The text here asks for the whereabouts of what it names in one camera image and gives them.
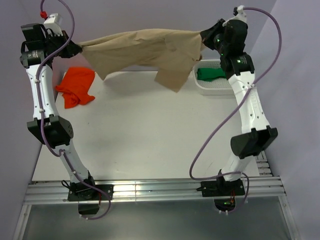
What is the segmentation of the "beige t-shirt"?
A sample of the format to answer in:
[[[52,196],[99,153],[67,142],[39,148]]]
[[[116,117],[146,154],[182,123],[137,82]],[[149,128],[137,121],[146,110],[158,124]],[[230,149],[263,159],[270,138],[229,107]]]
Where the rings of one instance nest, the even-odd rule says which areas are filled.
[[[198,31],[142,29],[80,42],[82,55],[103,80],[131,66],[157,69],[155,82],[177,93],[205,48]]]

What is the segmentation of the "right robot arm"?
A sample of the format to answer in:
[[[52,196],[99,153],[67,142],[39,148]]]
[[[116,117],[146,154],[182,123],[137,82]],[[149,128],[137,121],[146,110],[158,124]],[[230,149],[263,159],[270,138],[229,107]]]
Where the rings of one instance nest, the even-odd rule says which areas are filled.
[[[232,153],[215,180],[214,190],[222,195],[231,191],[244,194],[242,173],[278,136],[278,130],[270,126],[264,114],[252,58],[244,52],[247,33],[248,25],[238,19],[220,19],[200,33],[203,44],[219,53],[220,66],[233,90],[241,119],[241,134],[231,138]]]

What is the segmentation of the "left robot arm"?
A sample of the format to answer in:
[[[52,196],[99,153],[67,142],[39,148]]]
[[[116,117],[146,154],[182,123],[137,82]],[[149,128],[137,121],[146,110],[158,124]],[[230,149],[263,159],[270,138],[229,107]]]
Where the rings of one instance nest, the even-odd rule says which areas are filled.
[[[26,24],[21,30],[25,40],[21,44],[20,62],[30,81],[33,98],[33,120],[27,122],[27,129],[63,162],[70,177],[69,183],[61,182],[69,191],[68,198],[93,200],[98,196],[98,188],[74,147],[71,123],[59,115],[52,87],[54,58],[69,59],[82,49],[65,31],[56,33],[43,24]]]

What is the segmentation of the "rolled green t-shirt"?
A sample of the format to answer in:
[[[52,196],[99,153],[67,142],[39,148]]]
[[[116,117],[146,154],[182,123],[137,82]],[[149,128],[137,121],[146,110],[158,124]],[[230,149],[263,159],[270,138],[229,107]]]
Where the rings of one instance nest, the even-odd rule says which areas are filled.
[[[208,68],[208,67],[200,67],[196,71],[197,80],[212,82],[216,79],[225,79],[226,74],[222,68]]]

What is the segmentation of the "orange t-shirt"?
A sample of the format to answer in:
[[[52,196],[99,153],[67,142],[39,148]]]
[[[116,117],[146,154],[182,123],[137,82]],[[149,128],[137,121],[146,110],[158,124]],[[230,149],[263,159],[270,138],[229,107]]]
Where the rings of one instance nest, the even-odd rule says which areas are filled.
[[[95,100],[88,92],[95,79],[95,72],[87,67],[70,67],[61,83],[55,87],[64,98],[64,108],[71,109],[78,105],[87,105]]]

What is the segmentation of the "white plastic basket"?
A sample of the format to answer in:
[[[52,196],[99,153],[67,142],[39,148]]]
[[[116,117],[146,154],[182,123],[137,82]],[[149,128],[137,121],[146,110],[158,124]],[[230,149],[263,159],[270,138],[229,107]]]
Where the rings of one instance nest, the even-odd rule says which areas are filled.
[[[192,69],[191,76],[197,87],[198,92],[204,96],[231,96],[233,97],[233,90],[229,82],[224,77],[217,77],[213,80],[198,79],[198,69],[208,68],[220,70],[220,60],[205,59],[199,61]]]

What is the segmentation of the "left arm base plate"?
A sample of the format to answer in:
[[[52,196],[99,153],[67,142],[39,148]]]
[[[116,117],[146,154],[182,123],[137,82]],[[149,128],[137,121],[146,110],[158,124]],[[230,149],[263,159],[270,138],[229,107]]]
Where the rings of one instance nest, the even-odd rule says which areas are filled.
[[[75,191],[72,188],[69,190],[67,201],[68,202],[84,202],[84,201],[108,201],[113,198],[114,185],[113,184],[98,184],[95,186],[97,189],[103,191],[108,195],[106,197],[101,192],[92,188],[84,186],[82,190]]]

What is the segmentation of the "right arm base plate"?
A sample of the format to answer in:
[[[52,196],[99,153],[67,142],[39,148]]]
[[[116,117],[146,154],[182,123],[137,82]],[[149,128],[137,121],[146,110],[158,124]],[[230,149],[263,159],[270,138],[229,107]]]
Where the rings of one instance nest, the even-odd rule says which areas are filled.
[[[225,181],[223,177],[219,177],[217,180],[201,181],[200,187],[198,187],[196,191],[201,192],[202,197],[205,198],[245,195],[245,188],[241,179]]]

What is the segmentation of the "aluminium rail frame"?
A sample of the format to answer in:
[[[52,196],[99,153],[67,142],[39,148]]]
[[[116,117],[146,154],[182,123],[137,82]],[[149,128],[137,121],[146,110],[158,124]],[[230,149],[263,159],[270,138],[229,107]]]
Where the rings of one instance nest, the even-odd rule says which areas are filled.
[[[260,175],[249,179],[249,198],[278,197],[291,240],[299,240],[300,234],[295,224],[286,197],[282,180],[273,176],[265,153],[256,156],[255,162]],[[98,185],[113,185],[112,201],[155,202],[200,200],[202,195],[196,189],[200,182],[191,179],[154,179],[154,180],[102,180]],[[22,210],[14,233],[15,240],[24,235],[29,213],[33,205],[67,204],[67,189],[58,181],[33,182],[27,187],[22,201]]]

